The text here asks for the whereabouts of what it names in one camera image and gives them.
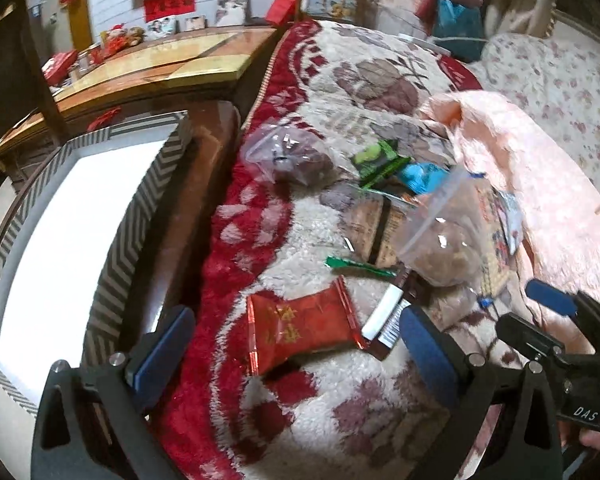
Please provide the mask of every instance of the wooden table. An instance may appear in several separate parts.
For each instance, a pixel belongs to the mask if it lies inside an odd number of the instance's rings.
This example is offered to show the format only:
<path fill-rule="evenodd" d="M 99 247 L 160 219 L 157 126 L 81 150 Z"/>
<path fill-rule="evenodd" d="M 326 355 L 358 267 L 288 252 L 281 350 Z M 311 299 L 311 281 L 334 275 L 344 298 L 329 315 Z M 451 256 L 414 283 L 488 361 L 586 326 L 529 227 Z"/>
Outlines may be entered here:
<path fill-rule="evenodd" d="M 213 27 L 123 50 L 55 96 L 71 136 L 119 105 L 186 94 L 228 100 L 244 117 L 257 95 L 279 33 L 270 27 Z M 19 189 L 53 150 L 41 114 L 0 140 L 1 167 Z"/>

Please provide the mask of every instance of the blue gripper pad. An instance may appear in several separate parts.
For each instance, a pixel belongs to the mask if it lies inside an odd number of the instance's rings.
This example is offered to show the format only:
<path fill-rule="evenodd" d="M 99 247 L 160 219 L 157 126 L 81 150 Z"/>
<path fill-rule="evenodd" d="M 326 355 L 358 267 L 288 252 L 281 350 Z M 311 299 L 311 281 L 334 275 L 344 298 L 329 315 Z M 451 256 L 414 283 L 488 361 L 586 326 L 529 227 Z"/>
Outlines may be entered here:
<path fill-rule="evenodd" d="M 446 408 L 456 407 L 459 402 L 456 370 L 433 336 L 408 307 L 400 314 L 400 337 L 409 349 L 428 390 Z"/>
<path fill-rule="evenodd" d="M 529 280 L 525 287 L 526 295 L 534 301 L 543 304 L 561 316 L 575 316 L 576 304 L 571 296 L 540 280 Z"/>
<path fill-rule="evenodd" d="M 134 405 L 142 413 L 153 408 L 184 355 L 195 326 L 190 308 L 183 308 L 133 376 Z"/>

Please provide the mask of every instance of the pink blanket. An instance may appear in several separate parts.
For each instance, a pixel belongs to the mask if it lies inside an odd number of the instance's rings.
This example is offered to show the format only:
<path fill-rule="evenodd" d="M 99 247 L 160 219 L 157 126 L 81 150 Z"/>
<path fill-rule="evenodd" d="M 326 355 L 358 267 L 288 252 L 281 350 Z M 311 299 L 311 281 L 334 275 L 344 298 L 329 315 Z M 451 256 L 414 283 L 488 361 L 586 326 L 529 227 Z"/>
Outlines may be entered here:
<path fill-rule="evenodd" d="M 521 284 L 536 277 L 600 302 L 600 195 L 569 155 L 500 94 L 439 94 L 421 113 L 448 128 L 469 170 L 515 192 L 524 214 L 525 243 L 516 253 Z M 592 351 L 570 320 L 525 300 L 569 351 Z"/>

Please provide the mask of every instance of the red wrapper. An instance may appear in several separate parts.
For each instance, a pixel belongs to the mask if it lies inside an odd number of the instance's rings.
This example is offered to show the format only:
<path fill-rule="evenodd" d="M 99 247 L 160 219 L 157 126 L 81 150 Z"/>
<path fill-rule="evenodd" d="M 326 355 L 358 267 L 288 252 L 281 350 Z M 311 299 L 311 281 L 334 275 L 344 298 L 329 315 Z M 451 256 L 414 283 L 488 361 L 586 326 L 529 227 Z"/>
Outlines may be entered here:
<path fill-rule="evenodd" d="M 264 375 L 303 352 L 351 342 L 365 347 L 341 276 L 326 290 L 296 300 L 273 301 L 251 294 L 247 317 L 252 375 Z"/>

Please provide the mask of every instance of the chevron pattern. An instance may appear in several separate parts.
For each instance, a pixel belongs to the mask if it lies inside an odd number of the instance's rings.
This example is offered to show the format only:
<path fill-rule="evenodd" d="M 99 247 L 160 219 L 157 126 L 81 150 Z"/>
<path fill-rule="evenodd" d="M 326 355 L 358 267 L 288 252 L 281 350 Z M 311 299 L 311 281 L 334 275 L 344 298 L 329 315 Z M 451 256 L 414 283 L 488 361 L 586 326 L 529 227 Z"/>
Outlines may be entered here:
<path fill-rule="evenodd" d="M 143 127 L 166 124 L 177 124 L 177 126 L 165 140 L 138 186 L 109 249 L 107 260 L 98 279 L 84 336 L 82 364 L 87 366 L 105 362 L 118 344 L 126 298 L 144 245 L 144 237 L 171 175 L 191 138 L 191 124 L 184 113 L 168 114 L 152 118 L 151 121 L 139 120 L 132 123 L 135 130 L 140 124 Z M 129 124 L 120 126 L 122 127 L 112 128 L 111 137 L 132 130 Z"/>
<path fill-rule="evenodd" d="M 31 402 L 27 397 L 21 394 L 18 389 L 11 384 L 11 381 L 0 370 L 0 386 L 7 392 L 7 394 L 13 399 L 14 402 L 20 405 L 23 410 L 26 410 L 31 415 L 36 416 L 38 414 L 38 407 Z"/>
<path fill-rule="evenodd" d="M 170 124 L 174 126 L 174 131 L 164 141 L 160 152 L 140 183 L 107 255 L 91 306 L 88 328 L 84 338 L 83 364 L 94 365 L 104 362 L 115 351 L 120 335 L 126 296 L 142 250 L 144 236 L 148 231 L 160 197 L 192 136 L 188 114 L 174 112 L 133 120 L 117 126 L 102 128 L 67 142 L 29 189 L 0 243 L 1 276 L 15 239 L 36 200 L 74 150 L 105 142 L 121 134 Z M 37 414 L 36 405 L 11 383 L 1 370 L 0 386 L 24 410 L 33 416 Z"/>

